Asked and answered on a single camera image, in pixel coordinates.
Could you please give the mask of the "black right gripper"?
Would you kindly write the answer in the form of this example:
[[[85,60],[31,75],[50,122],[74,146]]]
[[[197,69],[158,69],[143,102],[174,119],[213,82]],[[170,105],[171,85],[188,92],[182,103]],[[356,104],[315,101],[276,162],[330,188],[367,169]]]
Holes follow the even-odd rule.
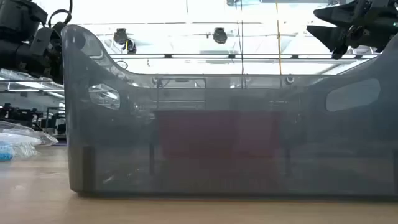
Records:
[[[313,15],[341,27],[307,26],[307,31],[331,52],[332,58],[342,58],[347,44],[356,49],[360,45],[382,52],[398,34],[398,0],[353,0],[351,3],[324,7]]]

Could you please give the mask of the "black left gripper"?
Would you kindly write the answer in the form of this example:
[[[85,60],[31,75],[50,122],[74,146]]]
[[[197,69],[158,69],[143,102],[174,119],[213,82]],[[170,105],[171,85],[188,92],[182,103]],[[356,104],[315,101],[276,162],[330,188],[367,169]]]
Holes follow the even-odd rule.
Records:
[[[0,37],[0,68],[63,83],[62,39],[53,28],[40,28],[31,42]]]

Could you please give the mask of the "green packaged toothbrush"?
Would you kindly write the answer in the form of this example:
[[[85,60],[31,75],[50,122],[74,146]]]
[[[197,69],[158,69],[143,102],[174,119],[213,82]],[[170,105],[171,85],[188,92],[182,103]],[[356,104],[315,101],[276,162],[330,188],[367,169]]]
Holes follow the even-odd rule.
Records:
[[[47,133],[6,121],[0,121],[0,141],[33,146],[53,146],[58,143],[55,137]]]

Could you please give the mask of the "blue packaged toothbrush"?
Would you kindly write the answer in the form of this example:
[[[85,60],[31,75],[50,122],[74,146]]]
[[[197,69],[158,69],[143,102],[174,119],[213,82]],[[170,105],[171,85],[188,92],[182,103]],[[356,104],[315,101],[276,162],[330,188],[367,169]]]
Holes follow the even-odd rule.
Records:
[[[0,141],[0,161],[10,161],[14,157],[14,148],[12,143]]]
[[[10,142],[14,148],[14,157],[30,157],[37,153],[35,147],[41,144],[41,140],[18,134],[0,133],[0,141]]]

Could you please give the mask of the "dark background workstation equipment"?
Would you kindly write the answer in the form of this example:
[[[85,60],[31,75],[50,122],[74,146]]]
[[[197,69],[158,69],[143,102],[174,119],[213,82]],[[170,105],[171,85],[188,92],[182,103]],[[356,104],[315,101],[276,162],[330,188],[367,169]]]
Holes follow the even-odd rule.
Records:
[[[43,112],[38,111],[37,108],[21,109],[12,107],[10,103],[0,106],[0,121],[27,126],[35,131],[42,130],[38,125],[38,120],[41,117],[43,117]]]

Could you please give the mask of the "linear ceiling light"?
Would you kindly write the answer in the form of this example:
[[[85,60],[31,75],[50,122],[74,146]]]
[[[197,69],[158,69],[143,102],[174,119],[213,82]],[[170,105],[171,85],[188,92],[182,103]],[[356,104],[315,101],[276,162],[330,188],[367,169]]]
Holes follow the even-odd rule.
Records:
[[[111,54],[111,58],[117,59],[162,59],[162,58],[178,58],[178,59],[332,59],[327,54]]]

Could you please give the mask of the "grey translucent plastic tray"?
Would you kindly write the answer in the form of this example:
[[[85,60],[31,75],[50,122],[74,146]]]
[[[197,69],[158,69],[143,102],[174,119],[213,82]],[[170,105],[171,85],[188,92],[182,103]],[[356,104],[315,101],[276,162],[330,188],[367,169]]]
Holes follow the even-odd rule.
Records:
[[[339,75],[147,75],[64,28],[70,188],[398,197],[398,34]]]

